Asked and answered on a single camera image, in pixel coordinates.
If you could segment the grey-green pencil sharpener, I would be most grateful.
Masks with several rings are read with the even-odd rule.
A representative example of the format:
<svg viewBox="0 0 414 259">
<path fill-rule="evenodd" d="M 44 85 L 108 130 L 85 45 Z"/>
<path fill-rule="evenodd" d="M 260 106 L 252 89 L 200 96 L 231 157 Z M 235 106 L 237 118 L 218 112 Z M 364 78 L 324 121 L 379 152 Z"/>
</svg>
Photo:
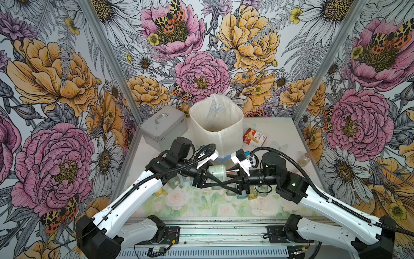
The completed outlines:
<svg viewBox="0 0 414 259">
<path fill-rule="evenodd" d="M 208 172 L 221 182 L 226 180 L 226 167 L 224 165 L 210 166 Z"/>
</svg>

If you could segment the translucent yellow shavings tray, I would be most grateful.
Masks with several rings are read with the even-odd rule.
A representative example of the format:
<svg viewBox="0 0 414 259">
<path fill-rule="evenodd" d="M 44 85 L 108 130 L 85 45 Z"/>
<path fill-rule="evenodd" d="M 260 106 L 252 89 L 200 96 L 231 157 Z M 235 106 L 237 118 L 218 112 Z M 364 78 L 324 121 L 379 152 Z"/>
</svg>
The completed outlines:
<svg viewBox="0 0 414 259">
<path fill-rule="evenodd" d="M 250 190 L 250 193 L 248 194 L 248 200 L 254 200 L 258 197 L 258 193 L 255 189 Z"/>
</svg>

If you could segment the dark green pencil sharpener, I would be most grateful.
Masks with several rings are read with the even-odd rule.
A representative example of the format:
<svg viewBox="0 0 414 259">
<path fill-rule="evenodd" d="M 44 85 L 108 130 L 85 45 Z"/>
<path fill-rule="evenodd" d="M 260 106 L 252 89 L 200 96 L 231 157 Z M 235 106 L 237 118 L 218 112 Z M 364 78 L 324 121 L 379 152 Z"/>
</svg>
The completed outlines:
<svg viewBox="0 0 414 259">
<path fill-rule="evenodd" d="M 171 189 L 176 189 L 176 188 L 183 188 L 183 183 L 181 182 L 181 179 L 178 176 L 175 176 L 173 178 L 171 178 L 168 182 L 167 185 L 171 188 Z"/>
</svg>

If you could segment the yellow pencil sharpener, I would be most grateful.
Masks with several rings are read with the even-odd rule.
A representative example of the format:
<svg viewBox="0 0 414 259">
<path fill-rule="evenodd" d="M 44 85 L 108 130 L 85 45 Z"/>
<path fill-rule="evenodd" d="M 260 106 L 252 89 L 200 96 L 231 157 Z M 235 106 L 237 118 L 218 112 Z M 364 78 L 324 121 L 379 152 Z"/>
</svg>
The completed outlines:
<svg viewBox="0 0 414 259">
<path fill-rule="evenodd" d="M 158 190 L 157 192 L 155 192 L 155 196 L 156 196 L 156 197 L 160 197 L 160 196 L 162 196 L 162 195 L 167 196 L 167 195 L 168 195 L 168 193 L 167 193 L 164 189 L 160 189 L 160 190 Z"/>
</svg>

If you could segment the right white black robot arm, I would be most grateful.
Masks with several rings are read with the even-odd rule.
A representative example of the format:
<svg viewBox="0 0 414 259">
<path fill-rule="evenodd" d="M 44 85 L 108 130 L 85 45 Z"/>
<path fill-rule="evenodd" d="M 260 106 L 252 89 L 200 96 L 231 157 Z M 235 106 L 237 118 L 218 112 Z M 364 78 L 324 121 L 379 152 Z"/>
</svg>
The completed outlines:
<svg viewBox="0 0 414 259">
<path fill-rule="evenodd" d="M 412 237 L 413 232 L 397 228 L 388 216 L 378 218 L 357 210 L 322 191 L 303 168 L 288 155 L 259 147 L 250 153 L 237 151 L 232 159 L 241 172 L 230 180 L 207 173 L 211 186 L 220 186 L 237 194 L 251 186 L 274 186 L 283 199 L 310 208 L 336 223 L 329 226 L 292 214 L 284 226 L 285 238 L 301 242 L 312 240 L 347 250 L 359 259 L 391 259 L 395 235 Z"/>
</svg>

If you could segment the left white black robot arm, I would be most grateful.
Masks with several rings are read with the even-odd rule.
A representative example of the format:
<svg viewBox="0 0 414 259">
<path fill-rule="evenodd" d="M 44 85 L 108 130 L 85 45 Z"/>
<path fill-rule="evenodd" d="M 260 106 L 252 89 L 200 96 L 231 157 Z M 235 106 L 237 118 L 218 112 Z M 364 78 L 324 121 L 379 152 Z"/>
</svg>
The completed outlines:
<svg viewBox="0 0 414 259">
<path fill-rule="evenodd" d="M 171 148 L 161 152 L 146 166 L 140 177 L 108 207 L 94 216 L 82 216 L 76 223 L 77 247 L 88 259 L 115 259 L 122 250 L 133 245 L 161 243 L 167 238 L 166 225 L 155 215 L 146 217 L 129 227 L 126 221 L 146 200 L 163 188 L 172 178 L 181 174 L 192 177 L 198 188 L 211 179 L 221 184 L 208 172 L 209 162 L 218 158 L 215 144 L 208 144 L 188 158 L 193 149 L 191 140 L 178 137 Z"/>
</svg>

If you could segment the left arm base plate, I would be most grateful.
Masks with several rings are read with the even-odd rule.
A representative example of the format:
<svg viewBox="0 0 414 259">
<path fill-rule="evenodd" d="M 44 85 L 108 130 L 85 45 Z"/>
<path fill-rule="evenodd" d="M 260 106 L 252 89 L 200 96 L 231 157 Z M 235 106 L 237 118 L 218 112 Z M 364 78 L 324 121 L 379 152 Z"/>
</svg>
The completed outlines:
<svg viewBox="0 0 414 259">
<path fill-rule="evenodd" d="M 166 226 L 158 230 L 154 237 L 154 244 L 156 245 L 176 245 L 180 240 L 181 227 Z"/>
</svg>

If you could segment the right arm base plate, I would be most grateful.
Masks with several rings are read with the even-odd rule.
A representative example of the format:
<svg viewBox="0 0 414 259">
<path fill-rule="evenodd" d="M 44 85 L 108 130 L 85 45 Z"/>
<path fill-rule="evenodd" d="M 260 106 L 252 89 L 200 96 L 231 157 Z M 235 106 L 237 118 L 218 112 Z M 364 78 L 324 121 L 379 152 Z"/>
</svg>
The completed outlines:
<svg viewBox="0 0 414 259">
<path fill-rule="evenodd" d="M 313 243 L 313 240 L 302 238 L 297 232 L 286 232 L 284 226 L 275 225 L 267 226 L 264 239 L 268 239 L 269 243 Z"/>
</svg>

